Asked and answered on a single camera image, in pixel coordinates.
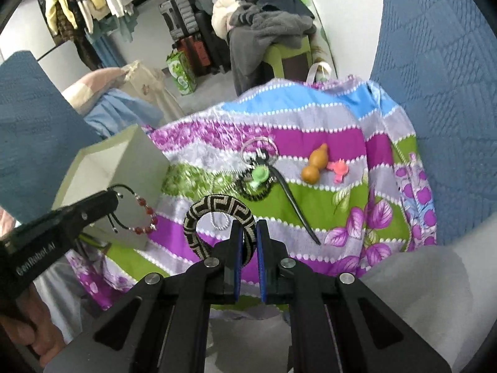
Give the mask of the person's left hand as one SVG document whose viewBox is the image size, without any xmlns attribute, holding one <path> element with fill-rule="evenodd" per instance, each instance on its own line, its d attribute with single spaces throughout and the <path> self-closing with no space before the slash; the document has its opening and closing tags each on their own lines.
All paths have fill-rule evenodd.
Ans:
<svg viewBox="0 0 497 373">
<path fill-rule="evenodd" d="M 62 332 L 51 321 L 48 306 L 34 284 L 15 301 L 21 317 L 1 314 L 1 326 L 15 344 L 31 347 L 41 368 L 59 354 L 66 344 Z"/>
</svg>

